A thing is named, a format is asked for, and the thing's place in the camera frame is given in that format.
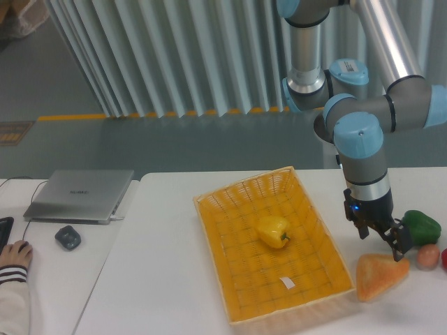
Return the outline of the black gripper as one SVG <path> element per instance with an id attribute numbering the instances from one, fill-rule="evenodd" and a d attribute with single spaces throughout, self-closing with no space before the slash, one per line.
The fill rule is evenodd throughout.
<path id="1" fill-rule="evenodd" d="M 349 188 L 344 190 L 344 210 L 348 221 L 358 229 L 361 239 L 369 236 L 369 229 L 378 232 L 392 249 L 393 259 L 399 262 L 413 247 L 410 230 L 401 223 L 393 223 L 393 197 L 389 190 L 375 200 L 358 200 Z"/>

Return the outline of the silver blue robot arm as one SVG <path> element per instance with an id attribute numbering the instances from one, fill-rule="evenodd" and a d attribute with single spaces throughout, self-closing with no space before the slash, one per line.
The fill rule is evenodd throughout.
<path id="1" fill-rule="evenodd" d="M 348 1 L 358 15 L 379 61 L 382 96 L 361 99 L 367 71 L 352 59 L 321 68 L 321 25 L 338 1 L 278 1 L 279 15 L 291 26 L 291 70 L 283 81 L 289 108 L 322 107 L 316 133 L 334 144 L 346 180 L 344 208 L 361 238 L 375 230 L 395 261 L 413 242 L 393 217 L 393 198 L 383 150 L 386 133 L 428 128 L 446 122 L 446 88 L 423 77 L 404 27 L 387 1 Z"/>

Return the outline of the person's hand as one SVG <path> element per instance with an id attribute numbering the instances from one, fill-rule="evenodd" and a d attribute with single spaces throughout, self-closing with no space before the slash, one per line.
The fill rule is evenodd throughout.
<path id="1" fill-rule="evenodd" d="M 19 247 L 25 241 L 19 240 L 14 244 L 7 244 L 1 252 L 1 267 L 23 267 L 28 269 L 33 258 L 33 250 L 31 253 L 23 256 L 18 254 Z"/>

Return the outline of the striped sleeve forearm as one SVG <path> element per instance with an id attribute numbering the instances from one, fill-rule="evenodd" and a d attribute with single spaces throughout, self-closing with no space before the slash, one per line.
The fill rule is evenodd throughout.
<path id="1" fill-rule="evenodd" d="M 1 267 L 1 334 L 29 334 L 30 301 L 27 269 Z"/>

